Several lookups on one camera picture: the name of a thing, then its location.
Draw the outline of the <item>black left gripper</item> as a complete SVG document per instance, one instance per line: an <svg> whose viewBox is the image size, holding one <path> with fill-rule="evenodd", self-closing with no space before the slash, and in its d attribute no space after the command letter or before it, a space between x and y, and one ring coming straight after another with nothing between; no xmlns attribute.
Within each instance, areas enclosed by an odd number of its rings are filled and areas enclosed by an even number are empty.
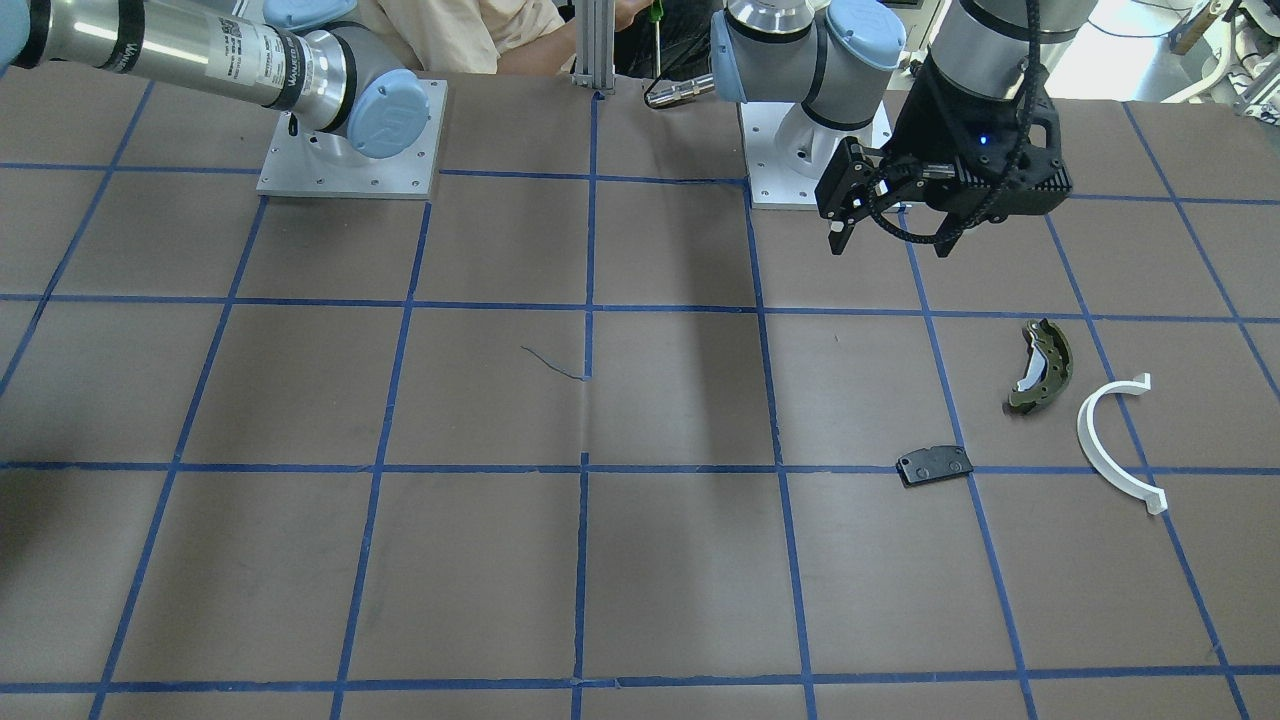
<svg viewBox="0 0 1280 720"><path fill-rule="evenodd" d="M1046 215L1073 191L1062 159L1061 123L1037 64L1028 91L993 100L954 83L927 58L900 109L884 150L884 182L893 202L923 201L945 213L933 234L879 222L914 243L952 246L961 231L1010 215ZM841 138L815 186L829 250L844 254L856 223L873 217L879 168L855 138Z"/></svg>

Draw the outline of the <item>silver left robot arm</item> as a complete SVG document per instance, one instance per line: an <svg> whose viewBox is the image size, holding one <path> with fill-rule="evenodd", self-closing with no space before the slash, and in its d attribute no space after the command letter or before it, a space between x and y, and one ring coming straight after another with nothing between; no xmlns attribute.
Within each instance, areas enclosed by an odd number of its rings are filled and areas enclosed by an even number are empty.
<svg viewBox="0 0 1280 720"><path fill-rule="evenodd" d="M1073 192L1061 123L1046 81L1094 9L1092 1L954 1L890 137L872 124L906 41L878 1L730 1L710 20L717 94L790 102L792 122L823 129L809 155L815 208L841 255L856 223L874 222L940 258L983 223L1043 217Z"/></svg>

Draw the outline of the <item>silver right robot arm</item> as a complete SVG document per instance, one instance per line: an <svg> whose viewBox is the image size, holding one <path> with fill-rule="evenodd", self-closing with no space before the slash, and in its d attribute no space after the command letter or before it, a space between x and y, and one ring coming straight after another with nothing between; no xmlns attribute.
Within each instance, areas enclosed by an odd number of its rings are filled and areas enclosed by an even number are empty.
<svg viewBox="0 0 1280 720"><path fill-rule="evenodd" d="M419 77L355 17L352 1L266 1L262 19L178 1L5 1L3 63L72 61L289 113L393 158L424 132Z"/></svg>

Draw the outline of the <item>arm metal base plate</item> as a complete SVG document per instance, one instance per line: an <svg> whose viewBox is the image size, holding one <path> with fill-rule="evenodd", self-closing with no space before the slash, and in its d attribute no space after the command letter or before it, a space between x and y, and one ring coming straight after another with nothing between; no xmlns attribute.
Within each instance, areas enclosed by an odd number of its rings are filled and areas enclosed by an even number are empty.
<svg viewBox="0 0 1280 720"><path fill-rule="evenodd" d="M429 100L428 123L393 158L366 158L347 138L302 127L293 135L291 115L283 113L259 174L257 193L288 199L429 200L451 91L445 79L424 78L419 83Z"/></svg>
<svg viewBox="0 0 1280 720"><path fill-rule="evenodd" d="M884 104L852 132L820 126L791 102L741 104L739 115L753 204L765 210L814 211L818 181L842 138L878 149L891 136Z"/></svg>

